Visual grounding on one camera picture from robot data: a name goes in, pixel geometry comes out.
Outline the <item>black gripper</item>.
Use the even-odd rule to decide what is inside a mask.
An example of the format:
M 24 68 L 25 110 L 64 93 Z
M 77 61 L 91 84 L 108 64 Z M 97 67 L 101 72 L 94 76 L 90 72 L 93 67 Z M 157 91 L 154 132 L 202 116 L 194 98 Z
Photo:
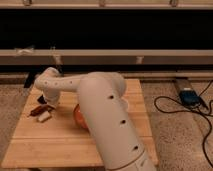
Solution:
M 47 104 L 47 102 L 45 101 L 43 95 L 41 95 L 37 101 L 40 103 L 40 104 Z M 51 111 L 53 110 L 53 107 L 49 106 L 49 105 L 40 105 L 38 107 L 36 107 L 35 109 L 33 109 L 31 112 L 30 112 L 30 116 L 38 116 L 42 113 L 44 113 L 45 111 Z

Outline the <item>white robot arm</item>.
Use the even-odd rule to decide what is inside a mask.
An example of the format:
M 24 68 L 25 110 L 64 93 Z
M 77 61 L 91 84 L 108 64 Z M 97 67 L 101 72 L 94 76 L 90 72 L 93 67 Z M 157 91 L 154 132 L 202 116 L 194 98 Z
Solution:
M 129 118 L 123 99 L 126 81 L 121 74 L 62 76 L 49 67 L 35 79 L 34 86 L 53 108 L 58 106 L 61 92 L 77 94 L 80 111 L 106 171 L 157 171 Z

